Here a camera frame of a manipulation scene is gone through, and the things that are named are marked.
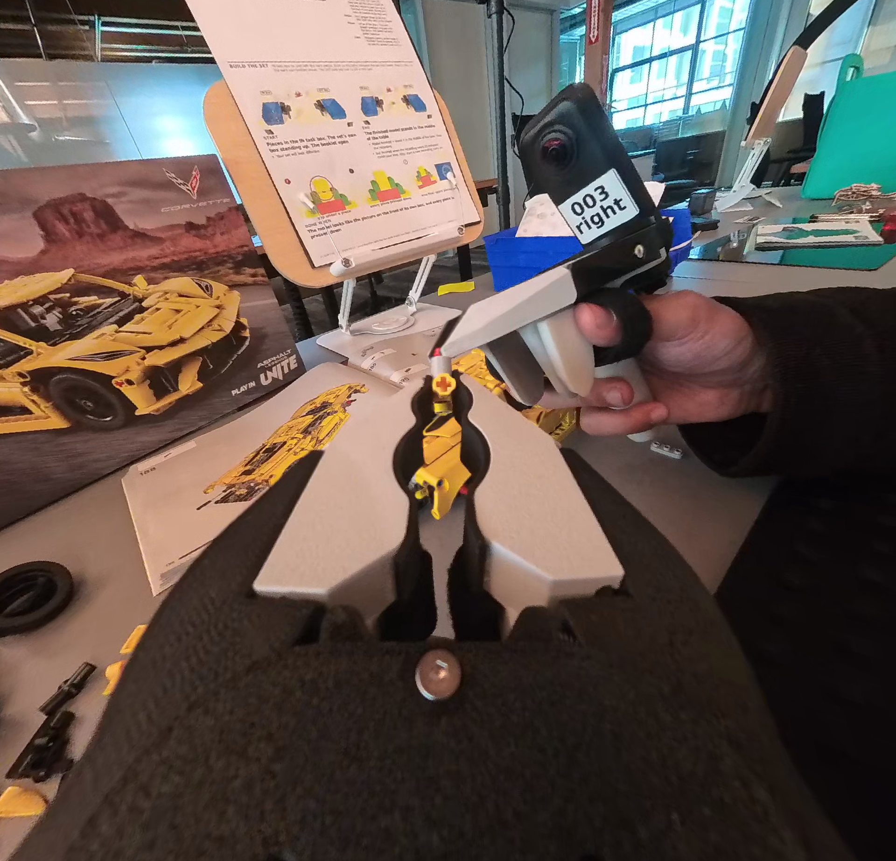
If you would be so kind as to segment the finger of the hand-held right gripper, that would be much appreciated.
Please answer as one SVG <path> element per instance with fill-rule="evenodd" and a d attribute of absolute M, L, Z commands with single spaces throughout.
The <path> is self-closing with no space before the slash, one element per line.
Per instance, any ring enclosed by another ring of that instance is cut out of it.
<path fill-rule="evenodd" d="M 444 356 L 458 357 L 564 311 L 576 301 L 571 268 L 558 265 L 472 304 L 445 325 L 435 347 L 441 347 Z"/>
<path fill-rule="evenodd" d="M 485 345 L 485 354 L 510 394 L 526 407 L 546 392 L 547 357 L 537 329 L 514 330 Z"/>

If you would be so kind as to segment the yellow brick toy car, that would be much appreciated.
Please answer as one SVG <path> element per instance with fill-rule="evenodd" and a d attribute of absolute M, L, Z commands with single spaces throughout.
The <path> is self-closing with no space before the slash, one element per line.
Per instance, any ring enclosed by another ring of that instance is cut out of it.
<path fill-rule="evenodd" d="M 472 377 L 557 443 L 565 441 L 578 427 L 577 409 L 526 407 L 512 397 L 507 385 L 492 373 L 487 356 L 480 349 L 456 358 L 454 369 Z M 466 493 L 465 485 L 471 476 L 462 463 L 460 423 L 446 412 L 435 416 L 423 429 L 422 449 L 423 464 L 414 474 L 411 488 L 417 501 L 429 503 L 433 518 L 439 520 L 450 511 L 457 496 Z"/>

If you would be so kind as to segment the building instruction booklet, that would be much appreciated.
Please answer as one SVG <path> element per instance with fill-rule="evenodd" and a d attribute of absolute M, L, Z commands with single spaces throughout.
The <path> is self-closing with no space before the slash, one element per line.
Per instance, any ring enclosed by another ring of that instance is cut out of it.
<path fill-rule="evenodd" d="M 374 341 L 349 364 L 317 365 L 244 416 L 132 466 L 123 487 L 152 593 L 173 586 L 287 472 L 323 452 L 351 413 L 429 374 L 440 331 Z M 411 482 L 422 464 L 413 456 L 401 465 L 416 510 Z"/>

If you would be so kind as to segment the grey desk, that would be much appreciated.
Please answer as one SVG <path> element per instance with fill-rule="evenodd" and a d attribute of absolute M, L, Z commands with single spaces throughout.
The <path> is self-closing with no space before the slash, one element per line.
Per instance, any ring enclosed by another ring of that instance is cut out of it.
<path fill-rule="evenodd" d="M 623 580 L 504 624 L 456 403 L 454 639 L 422 545 L 426 602 L 254 592 L 313 452 L 174 587 L 13 859 L 894 859 L 894 476 L 728 477 L 678 430 L 776 480 L 713 595 L 657 527 L 732 537 L 709 495 L 661 476 L 644 516 L 561 449 Z"/>

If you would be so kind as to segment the person's right hand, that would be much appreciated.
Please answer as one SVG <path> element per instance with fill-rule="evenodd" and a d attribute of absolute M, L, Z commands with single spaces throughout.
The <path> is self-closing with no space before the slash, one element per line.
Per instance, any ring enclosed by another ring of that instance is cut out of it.
<path fill-rule="evenodd" d="M 597 378 L 581 405 L 585 432 L 629 435 L 770 412 L 766 354 L 740 314 L 690 291 L 648 295 L 644 305 L 653 331 L 638 364 L 651 400 L 636 400 L 623 377 Z"/>

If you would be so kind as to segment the blue plastic bin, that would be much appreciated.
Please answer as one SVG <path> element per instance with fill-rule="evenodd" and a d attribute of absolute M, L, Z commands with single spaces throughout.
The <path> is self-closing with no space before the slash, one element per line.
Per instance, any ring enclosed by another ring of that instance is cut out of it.
<path fill-rule="evenodd" d="M 669 220 L 673 230 L 670 269 L 674 271 L 688 257 L 692 247 L 692 215 L 689 208 L 683 205 L 660 212 Z M 574 237 L 517 237 L 515 227 L 487 236 L 485 248 L 497 292 L 520 284 L 583 250 Z"/>

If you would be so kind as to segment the window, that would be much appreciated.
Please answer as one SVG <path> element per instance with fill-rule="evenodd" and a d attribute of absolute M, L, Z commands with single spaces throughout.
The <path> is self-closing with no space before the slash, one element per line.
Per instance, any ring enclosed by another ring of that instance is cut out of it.
<path fill-rule="evenodd" d="M 639 0 L 613 15 L 608 106 L 617 130 L 727 114 L 754 0 Z"/>

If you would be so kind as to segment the black metal pole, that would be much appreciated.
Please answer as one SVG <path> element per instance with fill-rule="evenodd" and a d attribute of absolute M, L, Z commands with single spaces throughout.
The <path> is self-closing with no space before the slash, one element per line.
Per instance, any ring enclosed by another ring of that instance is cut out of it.
<path fill-rule="evenodd" d="M 504 0 L 488 0 L 487 16 L 491 24 L 491 59 L 495 103 L 495 150 L 497 160 L 498 225 L 499 230 L 504 231 L 507 230 L 511 224 L 505 90 Z"/>

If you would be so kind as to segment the green picture card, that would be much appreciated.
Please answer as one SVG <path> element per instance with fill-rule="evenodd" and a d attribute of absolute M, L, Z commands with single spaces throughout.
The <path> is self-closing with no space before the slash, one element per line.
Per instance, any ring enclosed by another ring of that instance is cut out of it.
<path fill-rule="evenodd" d="M 877 247 L 884 240 L 865 218 L 758 225 L 757 251 Z"/>

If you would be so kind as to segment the teal felt bag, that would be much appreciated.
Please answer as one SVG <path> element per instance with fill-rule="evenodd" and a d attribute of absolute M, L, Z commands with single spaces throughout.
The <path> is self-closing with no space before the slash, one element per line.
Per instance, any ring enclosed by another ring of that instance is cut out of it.
<path fill-rule="evenodd" d="M 833 198 L 854 184 L 895 191 L 895 73 L 865 76 L 857 53 L 841 63 L 801 195 Z"/>

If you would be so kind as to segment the wooden model on red base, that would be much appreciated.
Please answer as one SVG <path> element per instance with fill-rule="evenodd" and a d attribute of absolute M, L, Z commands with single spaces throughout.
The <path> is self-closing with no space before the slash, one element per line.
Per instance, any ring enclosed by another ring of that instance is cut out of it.
<path fill-rule="evenodd" d="M 895 192 L 885 193 L 880 185 L 853 184 L 835 193 L 833 209 L 812 214 L 812 224 L 822 226 L 869 226 L 877 230 L 883 243 L 895 243 Z"/>

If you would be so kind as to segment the black toy tire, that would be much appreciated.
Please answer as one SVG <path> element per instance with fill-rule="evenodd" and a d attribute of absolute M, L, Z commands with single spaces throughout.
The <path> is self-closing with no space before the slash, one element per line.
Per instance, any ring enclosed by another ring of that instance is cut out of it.
<path fill-rule="evenodd" d="M 37 631 L 73 598 L 71 572 L 52 561 L 31 561 L 1 572 L 1 637 Z"/>

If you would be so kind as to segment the instruction sheet with coloured blocks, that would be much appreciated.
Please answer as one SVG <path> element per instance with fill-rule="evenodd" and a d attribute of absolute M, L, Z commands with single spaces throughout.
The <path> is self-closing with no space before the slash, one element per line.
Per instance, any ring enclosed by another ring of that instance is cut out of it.
<path fill-rule="evenodd" d="M 392 0 L 184 0 L 314 268 L 457 247 L 481 223 Z"/>

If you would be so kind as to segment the pile of yellow black pieces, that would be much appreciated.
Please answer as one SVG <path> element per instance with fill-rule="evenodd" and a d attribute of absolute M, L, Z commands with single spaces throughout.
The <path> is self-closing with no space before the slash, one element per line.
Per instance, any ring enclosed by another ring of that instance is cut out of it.
<path fill-rule="evenodd" d="M 75 715 L 71 704 L 96 671 L 96 665 L 83 663 L 39 706 L 39 726 L 6 771 L 9 784 L 1 794 L 2 820 L 37 818 L 48 807 L 48 800 L 36 787 L 64 777 L 73 767 L 69 746 Z"/>

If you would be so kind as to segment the toy car set box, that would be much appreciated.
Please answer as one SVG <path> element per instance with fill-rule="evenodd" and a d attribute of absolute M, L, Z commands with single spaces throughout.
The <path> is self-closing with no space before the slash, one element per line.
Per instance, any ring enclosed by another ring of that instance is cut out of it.
<path fill-rule="evenodd" d="M 303 372 L 216 155 L 2 172 L 3 528 Z"/>

